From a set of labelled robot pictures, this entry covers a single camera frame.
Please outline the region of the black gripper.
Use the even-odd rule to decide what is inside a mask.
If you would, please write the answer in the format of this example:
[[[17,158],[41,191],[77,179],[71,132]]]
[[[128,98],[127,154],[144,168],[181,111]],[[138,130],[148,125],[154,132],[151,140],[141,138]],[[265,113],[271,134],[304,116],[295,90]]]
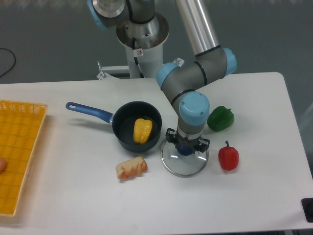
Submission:
[[[210,145],[210,140],[201,138],[201,133],[189,135],[180,133],[172,128],[168,128],[165,134],[166,141],[173,143],[177,150],[195,150],[204,153]]]

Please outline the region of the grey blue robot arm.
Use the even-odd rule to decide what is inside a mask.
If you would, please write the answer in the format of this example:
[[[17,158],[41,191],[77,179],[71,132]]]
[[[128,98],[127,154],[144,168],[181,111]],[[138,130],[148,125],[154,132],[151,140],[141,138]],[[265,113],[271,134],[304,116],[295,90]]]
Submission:
[[[205,2],[176,1],[196,58],[188,66],[163,62],[169,25],[156,12],[154,1],[89,0],[87,4],[100,29],[115,26],[125,47],[130,77],[154,77],[177,113],[177,130],[167,132],[167,141],[183,155],[206,151],[209,141],[201,135],[209,116],[209,101],[198,90],[233,73],[237,60],[230,49],[221,47]]]

